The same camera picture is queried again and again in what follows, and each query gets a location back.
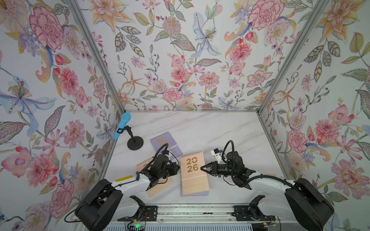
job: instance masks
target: green leaf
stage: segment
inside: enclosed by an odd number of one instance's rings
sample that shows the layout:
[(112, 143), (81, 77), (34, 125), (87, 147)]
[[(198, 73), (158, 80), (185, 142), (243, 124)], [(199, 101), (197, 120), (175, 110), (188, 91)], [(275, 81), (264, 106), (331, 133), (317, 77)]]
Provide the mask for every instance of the green leaf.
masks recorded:
[(346, 73), (341, 73), (343, 76), (354, 78), (358, 81), (364, 82), (367, 80), (366, 76), (367, 69), (364, 68), (358, 68), (350, 70)]
[(149, 25), (149, 21), (145, 15), (143, 15), (142, 13), (134, 13), (134, 15), (141, 25), (143, 26)]
[(361, 107), (362, 111), (367, 115), (368, 119), (370, 119), (370, 94), (364, 90), (356, 90), (361, 96)]
[(311, 14), (311, 11), (310, 11), (310, 12), (308, 12), (308, 13), (306, 13), (306, 14), (304, 14), (304, 15), (299, 19), (298, 23), (300, 23), (300, 22), (302, 22), (302, 21), (306, 20), (306, 19), (308, 18), (308, 16), (310, 16), (310, 14)]
[(307, 6), (299, 6), (299, 7), (297, 7), (297, 8), (292, 12), (292, 14), (297, 13), (297, 12), (302, 12), (302, 11), (304, 11), (306, 8), (307, 8)]
[(370, 160), (370, 143), (366, 142), (356, 142), (364, 153), (365, 157)]
[(329, 83), (333, 82), (333, 81), (334, 81), (334, 79), (335, 79), (336, 77), (337, 77), (336, 75), (334, 75), (334, 76), (330, 77), (330, 78), (326, 81), (326, 83), (325, 83), (325, 84), (329, 84)]
[(248, 93), (247, 93), (247, 96), (250, 96), (251, 94), (255, 93), (256, 91), (258, 90), (262, 90), (260, 87), (256, 87), (255, 89), (253, 90), (250, 90)]
[(184, 15), (180, 11), (176, 11), (175, 15), (178, 19), (185, 21)]
[(182, 6), (184, 6), (186, 9), (188, 9), (190, 7), (194, 7), (194, 5), (191, 4), (190, 2), (184, 2), (184, 3), (182, 3)]
[(330, 199), (332, 199), (335, 202), (342, 202), (348, 200), (345, 196), (337, 192), (329, 192), (327, 195), (330, 197)]
[(357, 53), (361, 50), (363, 45), (364, 45), (364, 37), (362, 36), (362, 34), (358, 32), (354, 32), (352, 41), (349, 45), (349, 50), (352, 53)]
[(347, 58), (346, 60), (344, 60), (341, 63), (343, 63), (343, 64), (351, 64), (351, 63), (356, 62), (359, 58), (360, 58), (360, 56), (351, 56), (351, 57)]
[(86, 140), (91, 143), (91, 135), (88, 131), (86, 131)]
[(169, 34), (168, 34), (165, 30), (162, 30), (162, 31), (160, 31), (160, 32), (156, 35), (156, 37), (155, 37), (155, 39), (154, 39), (154, 42), (157, 42), (157, 41), (159, 41), (159, 40), (161, 40), (161, 39), (168, 38), (168, 37), (169, 37)]

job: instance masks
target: black cable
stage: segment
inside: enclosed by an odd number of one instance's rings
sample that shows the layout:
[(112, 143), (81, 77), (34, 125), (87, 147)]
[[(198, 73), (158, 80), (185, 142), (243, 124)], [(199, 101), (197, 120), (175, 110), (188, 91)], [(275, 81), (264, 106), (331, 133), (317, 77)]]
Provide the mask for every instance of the black cable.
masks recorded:
[(67, 223), (76, 223), (76, 222), (81, 222), (81, 221), (67, 221), (66, 218), (67, 216), (69, 216), (71, 213), (73, 213), (74, 211), (76, 211), (77, 209), (81, 208), (82, 206), (84, 206), (85, 204), (89, 203), (90, 201), (100, 197), (101, 195), (109, 192), (109, 191), (112, 191), (115, 187), (118, 187), (118, 186), (122, 186), (124, 184), (128, 184), (128, 183), (131, 183), (131, 182), (134, 182), (134, 181), (130, 181), (130, 182), (127, 182), (127, 183), (123, 183), (123, 184), (119, 184), (117, 186), (114, 186), (113, 188), (110, 188), (108, 189), (107, 191), (103, 192), (103, 193), (100, 193), (99, 195), (97, 195), (96, 197), (94, 197), (93, 199), (89, 200), (89, 201), (86, 201), (85, 203), (83, 203), (82, 205), (78, 206), (77, 208), (75, 208), (74, 210), (72, 210), (70, 213), (68, 213), (65, 217), (64, 217), (64, 221), (67, 222)]

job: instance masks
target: blue lily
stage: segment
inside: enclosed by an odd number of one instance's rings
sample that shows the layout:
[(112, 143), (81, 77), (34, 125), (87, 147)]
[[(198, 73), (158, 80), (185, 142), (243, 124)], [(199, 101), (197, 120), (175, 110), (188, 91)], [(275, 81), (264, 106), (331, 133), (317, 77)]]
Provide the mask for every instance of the blue lily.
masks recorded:
[(205, 30), (205, 33), (203, 33), (203, 26), (204, 26), (204, 19), (202, 15), (199, 12), (194, 13), (194, 25), (193, 25), (193, 31), (196, 34), (195, 41), (199, 42), (199, 50), (192, 54), (192, 58), (199, 58), (201, 56), (201, 53), (203, 49), (207, 49), (208, 52), (211, 55), (220, 55), (221, 52), (218, 52), (217, 47), (212, 46), (209, 41), (212, 41), (212, 39), (216, 35), (216, 27), (213, 26), (212, 28), (208, 28)]
[(3, 105), (8, 114), (14, 112), (23, 112), (30, 119), (30, 127), (27, 130), (27, 136), (32, 136), (38, 129), (38, 122), (34, 117), (36, 109), (47, 110), (54, 105), (56, 98), (49, 99), (42, 97), (40, 99), (29, 99), (31, 93), (29, 92), (29, 86), (24, 79), (17, 76), (13, 76), (14, 82), (8, 83), (8, 91), (11, 95), (7, 95), (0, 90), (0, 105)]
[(226, 101), (225, 102), (225, 98), (224, 97), (218, 97), (218, 103), (223, 107), (225, 108), (226, 110), (229, 110), (229, 109), (232, 109), (232, 110), (237, 110), (239, 109), (239, 107), (235, 107), (232, 105), (233, 103), (233, 99), (230, 99), (229, 101)]

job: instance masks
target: flower stem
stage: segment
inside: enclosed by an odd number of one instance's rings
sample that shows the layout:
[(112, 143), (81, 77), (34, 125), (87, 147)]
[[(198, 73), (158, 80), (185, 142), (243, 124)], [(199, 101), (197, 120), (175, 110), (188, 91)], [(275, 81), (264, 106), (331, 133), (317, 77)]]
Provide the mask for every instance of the flower stem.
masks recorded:
[(91, 150), (90, 149), (88, 149), (82, 142), (80, 142), (80, 145), (84, 148), (84, 149), (86, 149), (86, 150), (88, 150), (89, 152), (91, 152)]
[(323, 183), (323, 184), (320, 184), (320, 185), (317, 187), (317, 189), (320, 189), (320, 188), (322, 188), (323, 186), (325, 186), (325, 185), (327, 185), (327, 184), (330, 184), (330, 183), (335, 183), (335, 179), (333, 178), (333, 179), (330, 179), (330, 180), (328, 180), (327, 182), (325, 182), (325, 183)]
[[(29, 122), (27, 122), (27, 120), (23, 117), (22, 113), (21, 112), (18, 112), (18, 115), (19, 117), (21, 118), (21, 120), (23, 120), (23, 122), (25, 122), (28, 126), (30, 125)], [(36, 132), (42, 136), (43, 138), (46, 138), (46, 136), (44, 134), (42, 134), (41, 132), (39, 132), (38, 130), (36, 130)]]

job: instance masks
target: red berry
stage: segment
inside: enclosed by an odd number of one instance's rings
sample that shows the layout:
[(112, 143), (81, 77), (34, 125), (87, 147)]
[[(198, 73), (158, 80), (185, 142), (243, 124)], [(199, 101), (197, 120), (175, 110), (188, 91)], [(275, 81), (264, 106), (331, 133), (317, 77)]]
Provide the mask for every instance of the red berry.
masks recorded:
[(240, 43), (242, 43), (243, 42), (243, 40), (240, 38), (240, 39), (238, 39), (237, 41), (236, 41), (236, 44), (240, 44)]

